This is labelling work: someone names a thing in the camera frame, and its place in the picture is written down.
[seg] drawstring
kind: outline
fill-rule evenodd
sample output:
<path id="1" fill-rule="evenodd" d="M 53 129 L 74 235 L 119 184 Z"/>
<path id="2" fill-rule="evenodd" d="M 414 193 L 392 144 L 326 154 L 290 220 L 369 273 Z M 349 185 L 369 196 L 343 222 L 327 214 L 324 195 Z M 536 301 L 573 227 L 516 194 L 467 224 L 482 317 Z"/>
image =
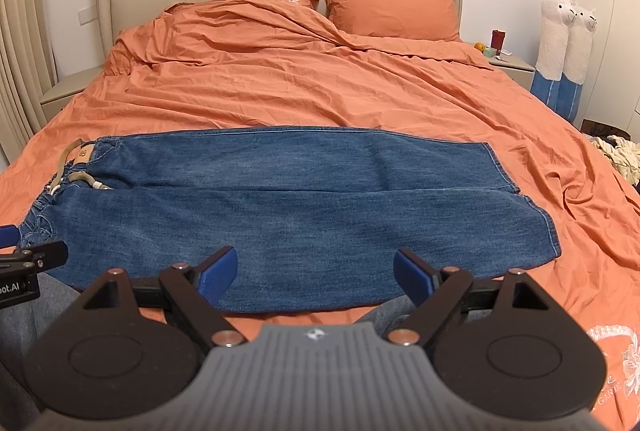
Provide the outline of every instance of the drawstring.
<path id="1" fill-rule="evenodd" d="M 60 182 L 62 182 L 62 173 L 65 172 L 66 159 L 69 157 L 69 153 L 71 153 L 81 144 L 83 144 L 81 139 L 73 141 L 64 149 L 62 155 L 60 155 L 60 160 L 58 161 L 58 171 L 53 176 L 53 180 L 51 181 L 51 183 L 47 186 L 47 190 L 49 191 L 49 194 L 51 196 L 53 196 L 53 194 L 58 189 L 60 189 Z M 84 171 L 76 171 L 69 175 L 69 182 L 73 182 L 75 180 L 84 180 L 94 189 L 111 189 L 109 186 L 103 184 L 102 182 L 98 182 L 94 177 L 89 175 L 89 173 L 86 173 Z"/>
<path id="2" fill-rule="evenodd" d="M 94 189 L 111 189 L 108 185 L 98 182 L 94 177 L 89 175 L 89 173 L 85 173 L 84 171 L 71 173 L 69 175 L 69 182 L 73 182 L 74 180 L 84 180 Z"/>
<path id="3" fill-rule="evenodd" d="M 58 171 L 56 171 L 56 174 L 53 176 L 53 180 L 47 186 L 47 190 L 49 191 L 50 195 L 53 196 L 53 193 L 55 193 L 58 189 L 60 189 L 60 182 L 62 181 L 62 173 L 65 172 L 66 159 L 69 157 L 69 153 L 71 153 L 73 150 L 75 150 L 75 148 L 77 148 L 81 144 L 82 144 L 82 139 L 78 138 L 77 140 L 69 144 L 62 152 L 62 155 L 60 155 L 60 160 L 58 160 Z"/>

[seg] brown leather label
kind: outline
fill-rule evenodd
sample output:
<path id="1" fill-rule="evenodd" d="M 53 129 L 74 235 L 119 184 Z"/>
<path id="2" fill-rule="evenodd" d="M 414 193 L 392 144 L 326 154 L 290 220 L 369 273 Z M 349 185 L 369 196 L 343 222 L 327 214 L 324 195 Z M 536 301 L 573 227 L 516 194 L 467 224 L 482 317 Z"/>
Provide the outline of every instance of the brown leather label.
<path id="1" fill-rule="evenodd" d="M 95 144 L 87 144 L 86 146 L 82 146 L 82 148 L 80 148 L 80 153 L 78 153 L 78 156 L 74 159 L 74 166 L 76 164 L 86 164 L 87 162 L 89 162 L 91 154 L 94 151 L 94 145 Z"/>

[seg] wardrobe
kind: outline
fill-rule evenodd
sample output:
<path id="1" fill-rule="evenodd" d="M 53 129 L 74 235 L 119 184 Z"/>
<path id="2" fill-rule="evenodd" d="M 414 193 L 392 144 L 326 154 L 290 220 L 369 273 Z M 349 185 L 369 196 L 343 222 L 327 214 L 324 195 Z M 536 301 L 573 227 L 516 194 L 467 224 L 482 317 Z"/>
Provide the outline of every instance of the wardrobe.
<path id="1" fill-rule="evenodd" d="M 578 0 L 598 27 L 580 107 L 582 119 L 610 124 L 640 142 L 640 0 Z"/>

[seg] beige nightstand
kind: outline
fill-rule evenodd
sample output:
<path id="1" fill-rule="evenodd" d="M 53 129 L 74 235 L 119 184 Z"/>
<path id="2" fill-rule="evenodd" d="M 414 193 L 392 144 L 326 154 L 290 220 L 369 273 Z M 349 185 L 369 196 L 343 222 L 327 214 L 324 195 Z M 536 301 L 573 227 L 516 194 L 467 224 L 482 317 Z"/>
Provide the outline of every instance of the beige nightstand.
<path id="1" fill-rule="evenodd" d="M 65 77 L 40 98 L 40 104 L 47 121 L 53 119 L 64 108 L 74 95 L 79 94 L 97 77 L 102 67 L 89 68 L 77 74 Z"/>
<path id="2" fill-rule="evenodd" d="M 489 64 L 500 67 L 500 70 L 502 70 L 505 74 L 507 74 L 511 79 L 516 81 L 517 84 L 525 88 L 527 91 L 531 89 L 533 74 L 536 71 L 533 66 L 525 63 L 522 59 L 514 55 L 506 56 L 504 54 L 501 54 L 500 59 L 492 57 L 488 61 Z"/>

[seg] red container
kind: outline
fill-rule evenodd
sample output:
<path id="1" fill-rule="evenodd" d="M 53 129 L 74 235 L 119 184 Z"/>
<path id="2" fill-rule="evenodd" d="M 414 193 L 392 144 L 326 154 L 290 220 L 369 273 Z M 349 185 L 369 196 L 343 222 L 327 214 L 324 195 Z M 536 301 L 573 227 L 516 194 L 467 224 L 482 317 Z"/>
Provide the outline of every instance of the red container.
<path id="1" fill-rule="evenodd" d="M 491 48 L 495 48 L 496 55 L 500 55 L 502 44 L 504 43 L 504 35 L 506 32 L 494 30 L 491 34 Z"/>

